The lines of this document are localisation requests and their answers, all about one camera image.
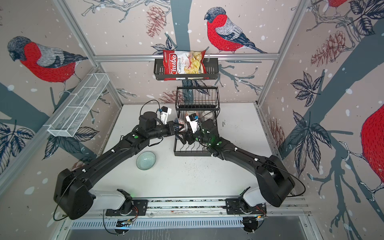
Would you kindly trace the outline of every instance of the chip bag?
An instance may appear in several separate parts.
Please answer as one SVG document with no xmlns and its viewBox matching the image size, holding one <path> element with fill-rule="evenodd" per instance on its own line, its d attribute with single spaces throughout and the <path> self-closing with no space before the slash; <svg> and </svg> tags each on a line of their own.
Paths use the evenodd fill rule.
<svg viewBox="0 0 384 240">
<path fill-rule="evenodd" d="M 198 74 L 207 73 L 203 64 L 205 51 L 163 51 L 164 74 Z M 166 78 L 164 80 L 183 80 L 184 78 Z"/>
</svg>

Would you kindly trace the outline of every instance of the bird head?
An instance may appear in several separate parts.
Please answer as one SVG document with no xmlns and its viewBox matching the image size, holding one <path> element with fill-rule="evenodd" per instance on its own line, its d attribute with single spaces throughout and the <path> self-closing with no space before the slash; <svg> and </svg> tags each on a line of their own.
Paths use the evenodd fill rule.
<svg viewBox="0 0 384 240">
<path fill-rule="evenodd" d="M 16 61 L 17 59 L 26 61 L 24 47 L 30 42 L 31 40 L 29 38 L 23 36 L 14 37 L 8 42 L 8 52 L 13 61 Z"/>
<path fill-rule="evenodd" d="M 207 20 L 209 23 L 212 23 L 217 16 L 222 14 L 226 15 L 224 8 L 214 7 L 207 11 L 207 14 L 204 17 L 204 20 Z"/>
</svg>

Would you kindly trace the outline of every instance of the white wire basket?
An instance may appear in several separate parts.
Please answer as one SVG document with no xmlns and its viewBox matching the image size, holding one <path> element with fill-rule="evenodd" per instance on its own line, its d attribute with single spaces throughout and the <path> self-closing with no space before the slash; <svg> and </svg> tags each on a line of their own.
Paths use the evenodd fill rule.
<svg viewBox="0 0 384 240">
<path fill-rule="evenodd" d="M 109 82 L 105 73 L 90 74 L 87 82 L 52 123 L 48 132 L 55 137 L 73 137 Z"/>
</svg>

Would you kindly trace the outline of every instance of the white table surface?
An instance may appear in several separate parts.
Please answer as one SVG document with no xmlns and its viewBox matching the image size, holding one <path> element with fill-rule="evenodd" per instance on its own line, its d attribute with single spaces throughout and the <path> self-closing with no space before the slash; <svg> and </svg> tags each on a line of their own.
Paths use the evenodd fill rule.
<svg viewBox="0 0 384 240">
<path fill-rule="evenodd" d="M 139 123 L 142 105 L 124 105 L 106 146 L 108 151 L 119 142 L 120 135 L 126 135 Z M 168 121 L 175 119 L 174 104 Z M 155 111 L 157 105 L 145 105 L 145 111 Z M 271 150 L 264 135 L 253 103 L 221 103 L 218 117 L 218 131 L 221 137 L 237 147 L 261 156 L 271 156 Z M 150 144 L 159 141 L 151 140 Z M 156 163 L 149 170 L 136 167 L 133 156 L 115 167 L 100 179 L 93 189 L 124 189 L 133 197 L 201 197 L 239 195 L 249 186 L 257 186 L 257 179 L 247 170 L 217 157 L 179 157 L 173 153 L 175 138 L 164 138 L 163 142 L 143 151 L 156 155 Z"/>
</svg>

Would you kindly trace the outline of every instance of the red bird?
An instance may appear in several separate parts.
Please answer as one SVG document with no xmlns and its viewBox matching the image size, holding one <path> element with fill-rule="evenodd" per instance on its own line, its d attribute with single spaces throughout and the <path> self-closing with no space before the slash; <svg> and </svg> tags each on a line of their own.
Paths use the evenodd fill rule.
<svg viewBox="0 0 384 240">
<path fill-rule="evenodd" d="M 243 33 L 240 27 L 236 26 L 227 16 L 222 7 L 213 7 L 207 11 L 204 17 L 207 20 L 208 39 L 218 52 L 231 51 L 235 52 L 241 48 L 250 48 L 259 53 L 266 53 L 258 49 Z"/>
<path fill-rule="evenodd" d="M 32 42 L 29 38 L 17 36 L 9 41 L 8 51 L 13 61 L 17 59 L 41 80 L 64 84 L 72 75 L 77 65 L 88 59 L 79 54 L 72 54 L 60 48 L 52 48 Z"/>
<path fill-rule="evenodd" d="M 349 151 L 346 143 L 341 143 L 346 146 L 348 151 L 348 157 L 345 160 L 349 159 L 349 154 L 364 159 L 380 178 L 381 183 L 374 190 L 370 189 L 365 183 L 360 182 L 360 184 L 365 186 L 372 194 L 372 198 L 368 200 L 374 202 L 375 193 L 380 189 L 384 189 L 384 105 L 370 115 L 362 126 L 362 154 L 356 154 Z"/>
</svg>

